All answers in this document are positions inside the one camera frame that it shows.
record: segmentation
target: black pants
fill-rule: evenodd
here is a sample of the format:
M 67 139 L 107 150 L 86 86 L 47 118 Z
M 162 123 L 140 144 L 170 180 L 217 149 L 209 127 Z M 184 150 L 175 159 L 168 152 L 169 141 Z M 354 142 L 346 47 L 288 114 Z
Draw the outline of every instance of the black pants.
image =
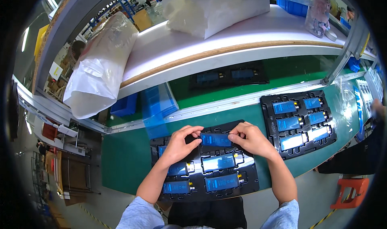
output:
M 322 174 L 374 174 L 381 158 L 383 136 L 384 123 L 380 123 L 365 140 L 321 164 L 318 172 Z
M 242 197 L 210 202 L 175 202 L 168 216 L 168 224 L 216 229 L 247 228 Z

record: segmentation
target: black plastic tray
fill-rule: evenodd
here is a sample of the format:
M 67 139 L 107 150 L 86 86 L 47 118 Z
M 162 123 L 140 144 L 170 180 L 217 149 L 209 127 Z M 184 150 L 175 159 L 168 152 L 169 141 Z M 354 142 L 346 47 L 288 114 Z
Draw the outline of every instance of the black plastic tray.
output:
M 322 101 L 321 107 L 309 109 L 309 110 L 306 109 L 303 99 L 314 98 L 314 97 L 318 97 L 321 99 Z M 283 102 L 283 101 L 291 101 L 291 100 L 297 102 L 298 104 L 297 106 L 299 106 L 297 111 L 277 114 L 277 115 L 274 114 L 274 110 L 272 106 L 273 102 Z M 277 149 L 278 153 L 281 155 L 281 157 L 284 160 L 295 158 L 297 156 L 313 152 L 317 149 L 321 149 L 327 145 L 334 143 L 337 140 L 335 128 L 333 127 L 333 123 L 331 122 L 333 120 L 332 113 L 325 99 L 324 91 L 322 90 L 288 93 L 288 94 L 280 94 L 280 95 L 272 95 L 272 96 L 262 96 L 260 98 L 260 102 L 262 105 L 262 110 L 263 110 L 264 119 L 265 119 L 267 138 L 269 141 L 271 141 L 271 143 L 274 145 L 274 147 Z M 308 115 L 319 111 L 326 112 L 327 114 L 326 121 L 315 125 L 311 125 L 308 119 Z M 293 116 L 302 117 L 304 125 L 302 125 L 301 128 L 298 128 L 298 129 L 278 132 L 276 119 L 289 118 Z M 314 142 L 312 138 L 312 130 L 315 130 L 323 126 L 329 126 L 331 129 L 331 134 L 329 135 L 329 137 L 325 139 Z M 280 140 L 279 140 L 281 137 L 289 137 L 303 132 L 306 133 L 308 137 L 308 141 L 304 143 L 303 146 L 281 152 Z
M 224 133 L 228 134 L 231 129 L 233 129 L 238 123 L 244 122 L 244 120 L 233 121 L 226 124 L 212 126 L 205 128 L 203 133 Z M 168 145 L 171 136 L 161 137 L 150 140 L 151 145 L 151 156 L 152 156 L 152 167 L 157 162 L 158 155 L 158 146 Z M 185 139 L 186 143 L 190 143 L 195 138 L 191 135 L 188 135 Z M 208 156 L 223 155 L 229 152 L 239 152 L 243 155 L 243 163 L 237 165 L 236 168 L 215 170 L 211 172 L 203 173 L 201 158 Z M 188 176 L 167 176 L 165 179 L 166 182 L 171 181 L 183 181 L 188 180 L 192 183 L 192 187 L 195 187 L 194 190 L 191 190 L 189 194 L 160 194 L 160 201 L 173 201 L 173 202 L 195 202 L 195 201 L 210 201 L 210 200 L 219 200 L 224 198 L 236 197 L 240 195 L 245 195 L 248 193 L 256 192 L 259 190 L 259 182 L 257 170 L 254 163 L 254 157 L 249 152 L 242 149 L 237 144 L 232 144 L 231 147 L 211 147 L 211 146 L 202 146 L 201 144 L 192 150 L 190 154 L 181 161 L 192 162 L 195 166 L 195 171 L 189 173 Z M 238 173 L 241 175 L 240 180 L 244 180 L 239 184 L 239 187 L 207 192 L 204 179 L 218 177 L 223 175 L 228 175 L 232 173 Z
M 248 69 L 251 69 L 253 71 L 253 77 L 244 79 L 234 79 L 232 77 L 233 71 Z M 218 80 L 197 82 L 198 75 L 209 73 L 216 73 L 218 75 Z M 269 84 L 269 80 L 266 76 L 263 62 L 261 60 L 249 61 L 236 65 L 228 65 L 225 67 L 220 67 L 213 70 L 193 74 L 190 76 L 189 87 L 190 89 L 206 89 L 214 87 L 242 86 L 249 84 Z

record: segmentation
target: white sign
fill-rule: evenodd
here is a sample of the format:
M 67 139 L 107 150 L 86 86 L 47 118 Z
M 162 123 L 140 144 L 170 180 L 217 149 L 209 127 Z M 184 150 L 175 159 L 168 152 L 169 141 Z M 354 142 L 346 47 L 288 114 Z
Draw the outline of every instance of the white sign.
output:
M 48 73 L 57 81 L 62 71 L 63 69 L 59 65 L 57 65 L 56 62 L 52 62 L 51 69 Z

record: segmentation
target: black hair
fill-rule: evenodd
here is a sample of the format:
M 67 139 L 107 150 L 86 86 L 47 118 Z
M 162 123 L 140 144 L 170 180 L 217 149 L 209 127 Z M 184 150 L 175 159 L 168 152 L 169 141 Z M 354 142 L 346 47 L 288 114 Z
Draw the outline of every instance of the black hair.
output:
M 350 8 L 349 6 L 347 6 L 347 11 L 348 11 L 348 12 L 353 12 L 353 9 Z

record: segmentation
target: phone battery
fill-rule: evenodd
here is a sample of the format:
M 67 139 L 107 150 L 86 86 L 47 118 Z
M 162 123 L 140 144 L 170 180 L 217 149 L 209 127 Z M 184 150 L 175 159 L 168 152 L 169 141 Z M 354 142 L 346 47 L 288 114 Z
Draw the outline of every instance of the phone battery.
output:
M 232 70 L 231 77 L 233 79 L 248 79 L 248 78 L 254 77 L 254 72 L 253 72 L 253 70 L 250 70 L 250 69 Z
M 202 145 L 217 146 L 217 147 L 231 147 L 231 141 L 228 139 L 228 134 L 205 134 L 200 133 Z
M 215 178 L 206 178 L 206 190 L 207 192 L 216 190 L 231 189 L 239 186 L 238 174 L 229 174 Z
M 172 164 L 168 169 L 167 176 L 176 176 L 176 175 L 187 175 L 187 163 L 186 162 L 177 162 Z
M 303 125 L 303 123 L 301 122 L 301 117 L 298 116 L 277 119 L 277 128 L 279 132 L 301 128 L 301 125 Z
M 215 72 L 196 75 L 196 82 L 216 81 L 218 79 L 219 74 Z
M 320 98 L 309 98 L 309 99 L 304 99 L 304 104 L 307 109 L 313 109 L 313 108 L 321 107 L 322 102 Z
M 309 121 L 311 125 L 318 124 L 320 122 L 324 122 L 327 118 L 325 111 L 319 111 L 316 113 L 312 113 L 308 115 Z
M 294 101 L 283 101 L 272 103 L 274 114 L 289 113 L 297 111 Z
M 288 149 L 293 149 L 295 147 L 300 147 L 304 145 L 304 143 L 306 143 L 307 141 L 308 141 L 308 138 L 305 133 L 296 134 L 289 137 L 282 137 L 279 139 L 281 152 L 286 151 Z
M 161 155 L 164 153 L 165 149 L 167 148 L 167 146 L 158 146 L 159 147 L 159 158 L 161 157 Z
M 234 156 L 238 156 L 238 155 L 234 153 L 229 153 L 221 156 L 204 158 L 202 161 L 203 172 L 235 167 L 236 164 L 235 164 Z
M 329 137 L 329 134 L 331 134 L 329 126 L 323 126 L 316 130 L 312 130 L 313 142 Z
M 188 180 L 166 182 L 162 185 L 163 194 L 188 194 L 190 192 L 191 188 Z

